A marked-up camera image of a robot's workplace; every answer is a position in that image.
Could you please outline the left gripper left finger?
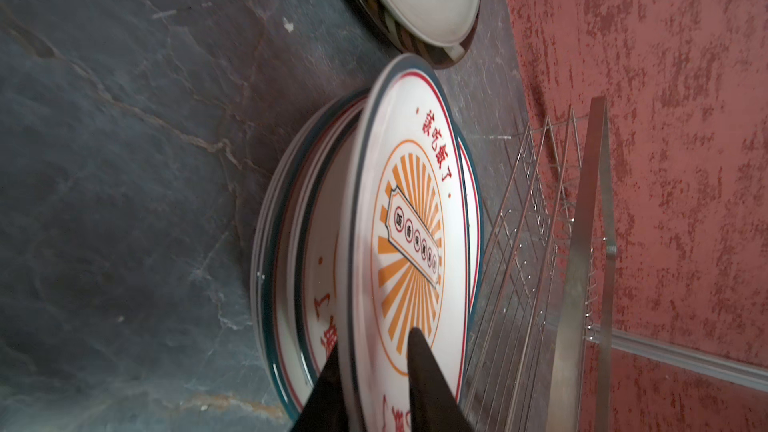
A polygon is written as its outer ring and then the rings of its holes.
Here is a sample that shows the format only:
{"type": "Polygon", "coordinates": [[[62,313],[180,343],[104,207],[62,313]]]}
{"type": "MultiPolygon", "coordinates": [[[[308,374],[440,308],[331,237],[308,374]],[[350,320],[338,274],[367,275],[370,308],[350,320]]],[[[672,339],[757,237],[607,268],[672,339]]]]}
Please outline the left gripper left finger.
{"type": "Polygon", "coordinates": [[[349,423],[341,385],[338,347],[335,346],[291,431],[347,432],[348,430],[349,423]]]}

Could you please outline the orange sunburst plate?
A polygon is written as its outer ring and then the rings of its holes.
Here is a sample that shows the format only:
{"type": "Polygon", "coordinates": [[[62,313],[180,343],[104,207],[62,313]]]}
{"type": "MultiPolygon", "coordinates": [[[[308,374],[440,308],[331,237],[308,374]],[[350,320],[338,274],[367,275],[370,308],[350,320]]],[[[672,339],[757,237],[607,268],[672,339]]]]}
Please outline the orange sunburst plate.
{"type": "Polygon", "coordinates": [[[340,217],[337,346],[350,426],[405,431],[410,332],[422,332],[458,397],[470,315],[458,139],[443,87],[419,56],[391,61],[367,96],[340,217]]]}
{"type": "MultiPolygon", "coordinates": [[[[338,342],[341,207],[352,145],[368,90],[326,106],[282,158],[254,241],[254,312],[268,373],[291,418],[306,404],[338,342]]],[[[477,183],[456,128],[469,230],[469,305],[483,230],[477,183]]]]}

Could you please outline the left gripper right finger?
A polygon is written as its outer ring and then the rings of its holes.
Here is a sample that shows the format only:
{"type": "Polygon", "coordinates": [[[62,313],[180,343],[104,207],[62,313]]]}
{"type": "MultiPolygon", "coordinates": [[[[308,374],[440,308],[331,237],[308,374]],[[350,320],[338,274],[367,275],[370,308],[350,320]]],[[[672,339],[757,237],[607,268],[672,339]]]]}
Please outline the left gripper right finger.
{"type": "Polygon", "coordinates": [[[413,431],[471,431],[419,328],[408,335],[408,374],[413,431]]]}

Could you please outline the dark rimmed cream plate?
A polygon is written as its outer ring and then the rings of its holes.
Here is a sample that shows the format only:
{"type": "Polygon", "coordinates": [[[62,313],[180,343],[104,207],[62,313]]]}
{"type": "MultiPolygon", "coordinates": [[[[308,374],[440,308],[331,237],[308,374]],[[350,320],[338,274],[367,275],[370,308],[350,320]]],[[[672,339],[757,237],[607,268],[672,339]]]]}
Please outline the dark rimmed cream plate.
{"type": "Polygon", "coordinates": [[[386,38],[398,51],[413,53],[426,60],[436,69],[447,69],[460,62],[467,54],[474,40],[479,22],[480,4],[469,35],[453,46],[436,46],[427,43],[408,30],[387,9],[382,0],[352,0],[365,19],[379,34],[386,38]]]}

